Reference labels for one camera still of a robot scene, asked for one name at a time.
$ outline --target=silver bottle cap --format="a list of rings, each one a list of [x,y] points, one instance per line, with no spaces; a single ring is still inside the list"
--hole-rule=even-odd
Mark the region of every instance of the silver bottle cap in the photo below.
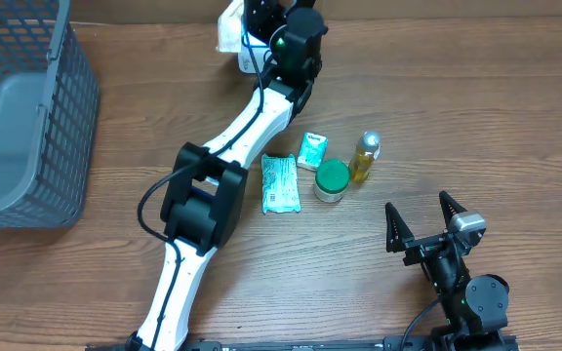
[[[366,152],[377,152],[381,147],[381,137],[374,131],[364,133],[359,142]]]

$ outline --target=wooden surface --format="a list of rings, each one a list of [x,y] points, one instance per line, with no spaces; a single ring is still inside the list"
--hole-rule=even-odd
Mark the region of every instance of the wooden surface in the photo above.
[[[433,298],[419,267],[385,252],[391,201],[419,236],[441,230],[437,194],[489,229],[465,259],[511,286],[507,333],[562,350],[562,18],[330,22],[304,112],[267,152],[306,131],[348,160],[362,132],[384,143],[367,183],[336,205],[300,170],[300,214],[261,213],[251,168],[242,220],[212,260],[193,337],[224,342],[369,339],[402,333]],[[213,25],[77,30],[103,91],[84,218],[69,231],[0,231],[0,350],[122,342],[143,321],[163,246],[137,225],[144,190],[186,141],[223,130],[252,77],[218,55]],[[161,201],[146,212],[157,220]],[[444,323],[433,311],[417,332]]]
[[[73,0],[73,20],[216,23],[229,0]],[[318,0],[328,20],[562,16],[562,0]]]

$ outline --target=blue-gray basket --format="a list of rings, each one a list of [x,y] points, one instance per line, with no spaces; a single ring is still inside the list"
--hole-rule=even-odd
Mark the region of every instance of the blue-gray basket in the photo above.
[[[69,0],[0,0],[0,227],[73,225],[82,214],[99,85]]]

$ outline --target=bottle cap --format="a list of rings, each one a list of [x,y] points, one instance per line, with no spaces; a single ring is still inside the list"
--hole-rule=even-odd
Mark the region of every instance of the bottle cap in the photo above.
[[[316,172],[316,185],[329,194],[343,192],[350,182],[350,171],[340,160],[323,162]]]
[[[381,137],[375,131],[368,131],[359,140],[366,152],[377,152],[381,147]]]

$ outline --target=teal and white package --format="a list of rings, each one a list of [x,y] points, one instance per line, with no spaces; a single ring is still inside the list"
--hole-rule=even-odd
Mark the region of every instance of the teal and white package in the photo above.
[[[328,142],[326,136],[305,133],[302,138],[301,152],[299,152],[299,159],[297,161],[299,167],[316,171],[322,163],[324,153],[327,151]]]
[[[301,198],[297,176],[297,162],[294,155],[286,158],[261,156],[261,174],[263,175],[263,213],[272,211],[300,212]]]

